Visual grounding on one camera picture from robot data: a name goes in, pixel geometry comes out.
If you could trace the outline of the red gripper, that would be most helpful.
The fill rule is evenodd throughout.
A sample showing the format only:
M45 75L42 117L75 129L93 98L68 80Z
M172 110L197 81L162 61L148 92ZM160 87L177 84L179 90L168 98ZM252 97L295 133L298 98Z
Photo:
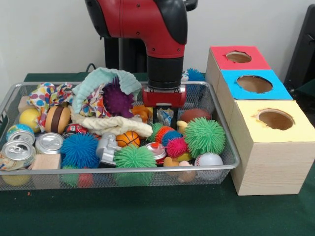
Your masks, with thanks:
M147 84L142 85L142 102L146 107L153 108L153 123L158 122L159 106L167 106L173 108L173 118L171 127L177 129L178 108L184 106L187 93L186 86L180 85L175 90L157 90L149 87Z

